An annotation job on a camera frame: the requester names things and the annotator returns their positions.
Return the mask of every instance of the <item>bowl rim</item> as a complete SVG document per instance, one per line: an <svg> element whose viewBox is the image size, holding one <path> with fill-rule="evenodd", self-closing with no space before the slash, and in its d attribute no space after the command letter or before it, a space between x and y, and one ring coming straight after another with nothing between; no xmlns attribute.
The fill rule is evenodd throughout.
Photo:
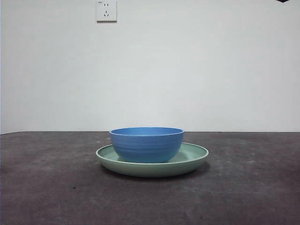
<svg viewBox="0 0 300 225"><path fill-rule="evenodd" d="M166 135L122 135L122 134L114 133L115 130L132 129L132 128L169 128L169 129L180 130L180 132L173 133L173 134L166 134ZM179 134L183 134L183 133L184 133L183 129L176 128L176 127L124 127L124 128L117 128L117 129L109 131L109 134L111 134L111 135L119 135L119 136L127 136L127 137L158 137L158 136L179 135Z"/></svg>

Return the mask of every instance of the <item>blue bowl on green plate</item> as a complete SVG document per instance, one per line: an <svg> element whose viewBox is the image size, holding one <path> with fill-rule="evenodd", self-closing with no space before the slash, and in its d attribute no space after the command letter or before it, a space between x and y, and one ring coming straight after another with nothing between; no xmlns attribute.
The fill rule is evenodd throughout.
<svg viewBox="0 0 300 225"><path fill-rule="evenodd" d="M184 131L172 127L129 127L109 132L120 158L133 163L165 163L178 152Z"/></svg>

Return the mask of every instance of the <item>plate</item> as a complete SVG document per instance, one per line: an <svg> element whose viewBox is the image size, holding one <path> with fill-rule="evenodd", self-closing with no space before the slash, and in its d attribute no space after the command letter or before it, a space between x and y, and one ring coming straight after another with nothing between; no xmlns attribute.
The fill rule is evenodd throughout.
<svg viewBox="0 0 300 225"><path fill-rule="evenodd" d="M178 153L167 163L130 163L117 155L113 145L96 151L96 156L105 168L135 177L169 177L188 173L201 166L208 154L208 150L202 146L182 143Z"/></svg>

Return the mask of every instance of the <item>table surface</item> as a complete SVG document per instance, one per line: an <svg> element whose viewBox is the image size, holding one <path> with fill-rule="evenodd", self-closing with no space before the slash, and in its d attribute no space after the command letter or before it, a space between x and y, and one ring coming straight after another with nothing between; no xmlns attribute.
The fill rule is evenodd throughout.
<svg viewBox="0 0 300 225"><path fill-rule="evenodd" d="M108 132L1 135L2 225L298 225L300 133L186 132L194 172L136 178L101 166Z"/></svg>

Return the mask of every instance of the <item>wall socket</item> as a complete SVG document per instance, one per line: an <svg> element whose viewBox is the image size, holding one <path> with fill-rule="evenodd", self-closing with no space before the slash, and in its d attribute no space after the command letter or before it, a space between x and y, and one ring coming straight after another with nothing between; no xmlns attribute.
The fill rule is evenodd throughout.
<svg viewBox="0 0 300 225"><path fill-rule="evenodd" d="M97 22L117 22L117 0L97 0Z"/></svg>

